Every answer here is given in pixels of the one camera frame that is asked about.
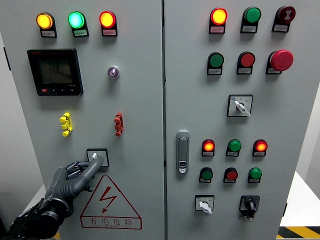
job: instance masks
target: gray metal panel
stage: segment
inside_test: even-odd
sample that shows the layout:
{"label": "gray metal panel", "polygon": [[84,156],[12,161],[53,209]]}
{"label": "gray metal panel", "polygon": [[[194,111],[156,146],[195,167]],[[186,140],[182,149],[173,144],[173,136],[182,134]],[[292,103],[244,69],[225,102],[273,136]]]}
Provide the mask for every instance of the gray metal panel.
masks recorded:
{"label": "gray metal panel", "polygon": [[[293,6],[296,17],[289,33],[272,33],[276,11]],[[260,8],[256,34],[240,34],[247,7]],[[209,35],[214,8],[228,12],[225,34]],[[167,0],[165,13],[166,149],[168,239],[275,239],[319,85],[319,1]],[[288,49],[294,63],[281,75],[265,75],[270,53]],[[252,75],[236,75],[240,53],[252,52]],[[221,76],[207,76],[209,54],[224,56]],[[227,118],[230,94],[252,94],[250,118]],[[189,172],[176,171],[176,134],[190,133]],[[215,156],[201,157],[201,144],[213,139]],[[226,157],[227,144],[239,139],[239,157]],[[258,139],[268,143],[266,157],[252,157]],[[199,183],[210,167],[210,184]],[[239,174],[223,183],[225,169]],[[248,184],[248,172],[262,170],[260,184]],[[196,212],[195,195],[214,195],[212,215]],[[238,219],[242,195],[259,195],[253,222]]]}
{"label": "gray metal panel", "polygon": [[[118,37],[101,36],[99,15],[113,11]],[[82,12],[90,37],[73,38],[68,15]],[[57,39],[41,38],[36,16],[55,18]],[[161,1],[1,1],[0,29],[45,185],[59,166],[86,161],[86,149],[108,148],[107,174],[142,218],[142,230],[82,228],[80,214],[91,193],[74,201],[75,212],[59,229],[63,239],[163,239],[163,77]],[[76,48],[83,96],[39,97],[27,57],[29,49]],[[107,76],[110,66],[120,77]],[[73,132],[62,136],[59,118],[70,112]],[[123,114],[124,133],[114,118]],[[121,208],[115,200],[114,208]]]}

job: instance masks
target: white switch handle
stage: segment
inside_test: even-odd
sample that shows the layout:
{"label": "white switch handle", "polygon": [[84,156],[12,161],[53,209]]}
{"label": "white switch handle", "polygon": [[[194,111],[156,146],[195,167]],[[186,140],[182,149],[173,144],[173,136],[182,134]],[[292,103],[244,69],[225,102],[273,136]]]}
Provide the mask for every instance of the white switch handle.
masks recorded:
{"label": "white switch handle", "polygon": [[250,117],[250,113],[248,112],[248,110],[245,108],[245,106],[243,106],[241,103],[239,103],[237,100],[234,101],[234,104],[236,106],[236,109],[238,109],[240,112],[242,112],[243,114],[245,114],[247,117]]}
{"label": "white switch handle", "polygon": [[200,208],[207,214],[212,215],[212,211],[207,203],[200,201]]}

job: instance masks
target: green push button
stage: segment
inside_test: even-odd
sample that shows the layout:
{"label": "green push button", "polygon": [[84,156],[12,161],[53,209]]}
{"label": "green push button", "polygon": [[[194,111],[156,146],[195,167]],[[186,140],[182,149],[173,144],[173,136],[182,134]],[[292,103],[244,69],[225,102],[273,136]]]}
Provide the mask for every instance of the green push button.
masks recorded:
{"label": "green push button", "polygon": [[210,58],[210,64],[215,68],[220,67],[223,63],[224,57],[219,53],[212,55]]}
{"label": "green push button", "polygon": [[262,176],[262,172],[261,172],[260,168],[254,167],[249,171],[249,176],[252,179],[259,179]]}
{"label": "green push button", "polygon": [[240,143],[240,141],[237,140],[237,139],[231,140],[231,141],[228,143],[228,148],[229,148],[232,152],[238,152],[238,151],[241,149],[241,143]]}
{"label": "green push button", "polygon": [[261,18],[261,11],[257,7],[249,7],[245,10],[244,18],[249,23],[254,24]]}
{"label": "green push button", "polygon": [[202,178],[204,180],[210,180],[210,179],[212,179],[213,176],[214,175],[210,171],[205,171],[205,172],[202,173]]}

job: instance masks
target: yellow black hazard stripe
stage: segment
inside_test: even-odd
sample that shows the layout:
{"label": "yellow black hazard stripe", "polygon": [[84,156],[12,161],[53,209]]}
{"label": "yellow black hazard stripe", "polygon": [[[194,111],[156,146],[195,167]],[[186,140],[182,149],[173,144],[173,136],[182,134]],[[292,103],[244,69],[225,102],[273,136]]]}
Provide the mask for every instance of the yellow black hazard stripe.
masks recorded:
{"label": "yellow black hazard stripe", "polygon": [[277,239],[320,239],[320,226],[281,226]]}

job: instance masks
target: red indicator light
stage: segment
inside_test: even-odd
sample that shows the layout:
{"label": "red indicator light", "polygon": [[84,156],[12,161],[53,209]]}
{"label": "red indicator light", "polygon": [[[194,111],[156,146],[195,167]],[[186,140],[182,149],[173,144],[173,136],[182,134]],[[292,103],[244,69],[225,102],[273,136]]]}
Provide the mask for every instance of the red indicator light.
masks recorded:
{"label": "red indicator light", "polygon": [[228,18],[228,13],[224,8],[218,7],[211,12],[211,21],[215,25],[223,25]]}
{"label": "red indicator light", "polygon": [[202,143],[202,149],[206,152],[212,152],[215,149],[215,142],[211,139],[204,140]]}
{"label": "red indicator light", "polygon": [[248,67],[251,67],[255,63],[256,59],[252,53],[246,53],[241,57],[240,61],[241,61],[242,66],[248,68]]}
{"label": "red indicator light", "polygon": [[254,148],[258,152],[265,152],[268,148],[268,144],[265,140],[259,139],[259,140],[255,141]]}
{"label": "red indicator light", "polygon": [[116,24],[116,16],[112,11],[104,11],[100,14],[99,21],[102,27],[110,29]]}
{"label": "red indicator light", "polygon": [[230,181],[236,180],[237,178],[238,178],[238,173],[236,171],[230,171],[226,175],[226,179]]}

